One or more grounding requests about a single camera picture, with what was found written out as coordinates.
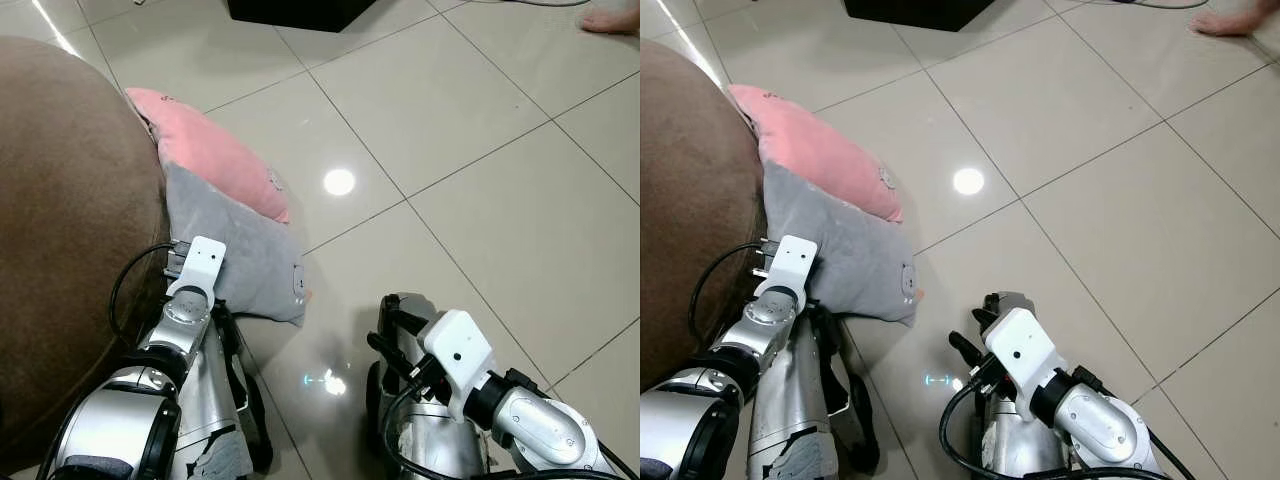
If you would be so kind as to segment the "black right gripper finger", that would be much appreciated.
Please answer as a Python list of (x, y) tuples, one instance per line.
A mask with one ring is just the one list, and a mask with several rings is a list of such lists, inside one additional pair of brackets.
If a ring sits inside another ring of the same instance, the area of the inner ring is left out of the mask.
[(987, 294), (983, 305), (972, 310), (980, 332), (988, 332), (1012, 307), (1012, 303), (1006, 301), (1007, 297), (1009, 294)]
[(416, 365), (410, 362), (406, 352), (401, 348), (401, 334), (370, 332), (366, 335), (366, 342), (381, 356), (389, 370), (399, 379), (404, 381), (413, 380)]
[(969, 369), (978, 369), (986, 361), (986, 352), (965, 338), (965, 335), (960, 332), (950, 332), (948, 343), (960, 353), (964, 364)]
[(396, 339), (399, 332), (416, 337), (426, 325), (429, 301), (425, 298), (381, 298), (378, 333)]

